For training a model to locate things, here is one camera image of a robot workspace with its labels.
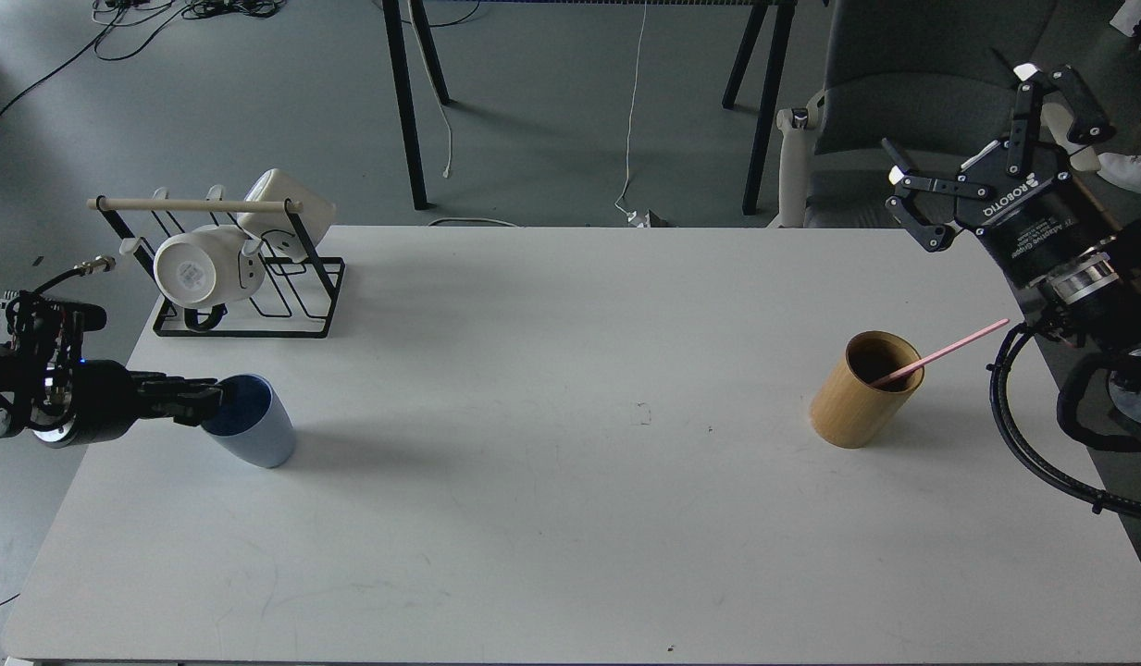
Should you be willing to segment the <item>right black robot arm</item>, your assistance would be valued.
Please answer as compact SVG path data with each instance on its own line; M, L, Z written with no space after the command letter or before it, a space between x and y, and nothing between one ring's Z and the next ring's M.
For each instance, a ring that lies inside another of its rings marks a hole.
M1034 338L1073 346L1057 397L1057 423L1091 450L1141 452L1141 220L1115 224L1077 178L1082 149L1111 139L1114 125L1070 65L1025 63L1009 129L952 176L920 170L899 144L885 208L926 252L972 233L1017 290L1044 306L1010 330L988 367L990 412L1011 454L1039 480L1092 512L1141 520L1128 500L1065 474L1031 447L1011 413L1009 377Z

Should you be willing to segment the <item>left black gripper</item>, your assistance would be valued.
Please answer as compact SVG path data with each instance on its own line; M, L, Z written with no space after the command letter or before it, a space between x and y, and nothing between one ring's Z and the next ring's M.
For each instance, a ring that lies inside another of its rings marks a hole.
M137 391L147 398L140 406ZM200 427L218 414L222 395L222 387L211 376L130 372L118 362L87 360L75 371L72 419L34 436L59 450L75 444L112 441L138 420L172 420L177 425Z

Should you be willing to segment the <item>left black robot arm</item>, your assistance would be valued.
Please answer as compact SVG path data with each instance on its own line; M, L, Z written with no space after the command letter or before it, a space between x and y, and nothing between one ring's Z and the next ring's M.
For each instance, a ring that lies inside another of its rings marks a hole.
M8 335L0 342L0 438L31 430L59 450L113 441L139 420L200 427L236 401L238 389L215 377L169 376L84 358L84 333L104 328L107 312L44 293L114 266L114 258L99 255L34 290L9 291L0 302Z

